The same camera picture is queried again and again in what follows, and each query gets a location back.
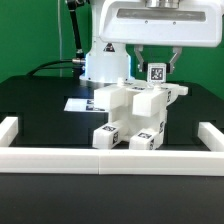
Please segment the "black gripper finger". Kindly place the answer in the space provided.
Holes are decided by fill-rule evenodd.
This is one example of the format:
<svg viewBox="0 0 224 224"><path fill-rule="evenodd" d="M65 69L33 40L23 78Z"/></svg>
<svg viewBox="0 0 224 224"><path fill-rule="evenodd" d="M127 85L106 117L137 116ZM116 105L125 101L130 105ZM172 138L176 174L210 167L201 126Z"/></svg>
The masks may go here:
<svg viewBox="0 0 224 224"><path fill-rule="evenodd" d="M142 45L135 45L134 46L134 52L135 52L135 55L138 59L138 70L140 72L146 72L147 71L147 63L143 59L143 56L141 55L142 51L143 51L143 46Z"/></svg>
<svg viewBox="0 0 224 224"><path fill-rule="evenodd" d="M181 47L174 47L173 48L173 56L170 59L170 61L166 64L166 73L172 74L175 70L175 63L179 59L179 57L182 54L182 48Z"/></svg>

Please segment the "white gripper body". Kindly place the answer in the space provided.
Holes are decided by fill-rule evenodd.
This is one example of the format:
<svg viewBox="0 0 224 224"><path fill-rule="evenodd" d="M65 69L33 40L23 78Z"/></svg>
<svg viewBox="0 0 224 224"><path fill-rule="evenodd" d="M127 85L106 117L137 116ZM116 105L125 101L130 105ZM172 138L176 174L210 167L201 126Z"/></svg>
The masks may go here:
<svg viewBox="0 0 224 224"><path fill-rule="evenodd" d="M106 0L99 36L104 42L216 47L222 39L223 0L180 0L178 8L146 0Z"/></svg>

